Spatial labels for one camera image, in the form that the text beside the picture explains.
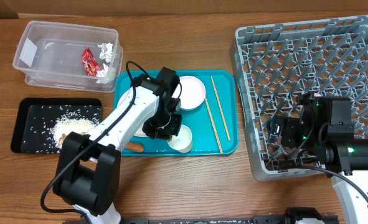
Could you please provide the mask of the small white cup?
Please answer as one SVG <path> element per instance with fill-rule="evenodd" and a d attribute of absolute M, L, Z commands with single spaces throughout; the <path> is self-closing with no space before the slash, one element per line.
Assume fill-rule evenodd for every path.
<path fill-rule="evenodd" d="M 180 153 L 188 153 L 193 147 L 192 131 L 186 125 L 182 125 L 177 136 L 167 142 L 170 148 Z"/>

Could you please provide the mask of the pink white bowl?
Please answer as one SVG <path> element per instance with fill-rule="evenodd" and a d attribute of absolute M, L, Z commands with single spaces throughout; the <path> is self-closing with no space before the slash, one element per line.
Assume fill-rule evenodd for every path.
<path fill-rule="evenodd" d="M 206 90 L 204 84 L 196 77 L 180 77 L 181 85 L 175 89 L 172 97 L 181 99 L 182 110 L 194 110 L 205 100 Z"/>

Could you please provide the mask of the red foil snack wrapper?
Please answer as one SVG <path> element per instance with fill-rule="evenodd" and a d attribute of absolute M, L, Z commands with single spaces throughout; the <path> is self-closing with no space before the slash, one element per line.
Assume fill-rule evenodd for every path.
<path fill-rule="evenodd" d="M 82 64 L 88 76 L 101 78 L 107 75 L 107 71 L 99 66 L 89 48 L 82 53 Z"/>

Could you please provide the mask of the white napkin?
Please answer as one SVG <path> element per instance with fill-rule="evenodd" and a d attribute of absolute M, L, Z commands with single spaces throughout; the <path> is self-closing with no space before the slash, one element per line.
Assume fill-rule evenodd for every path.
<path fill-rule="evenodd" d="M 106 63 L 111 62 L 111 58 L 113 56 L 113 44 L 112 43 L 102 43 L 99 44 L 98 47 L 101 49 L 99 54 L 99 58 L 104 60 Z"/>

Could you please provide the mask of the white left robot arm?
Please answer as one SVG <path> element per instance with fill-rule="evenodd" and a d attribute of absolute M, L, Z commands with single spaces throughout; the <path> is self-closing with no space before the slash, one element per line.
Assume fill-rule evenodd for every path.
<path fill-rule="evenodd" d="M 182 116 L 173 93 L 180 85 L 176 71 L 163 67 L 156 77 L 131 77 L 124 100 L 95 128 L 71 132 L 64 139 L 55 178 L 48 190 L 72 205 L 87 223 L 119 223 L 113 204 L 117 195 L 121 153 L 138 129 L 151 139 L 177 136 Z"/>

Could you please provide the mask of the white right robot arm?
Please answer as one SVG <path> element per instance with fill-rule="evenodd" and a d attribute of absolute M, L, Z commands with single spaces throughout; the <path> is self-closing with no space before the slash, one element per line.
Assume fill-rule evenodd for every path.
<path fill-rule="evenodd" d="M 343 96 L 298 96 L 299 118 L 272 116 L 268 142 L 289 147 L 284 170 L 323 172 L 331 179 L 346 223 L 368 223 L 368 139 L 355 137 L 352 101 Z"/>

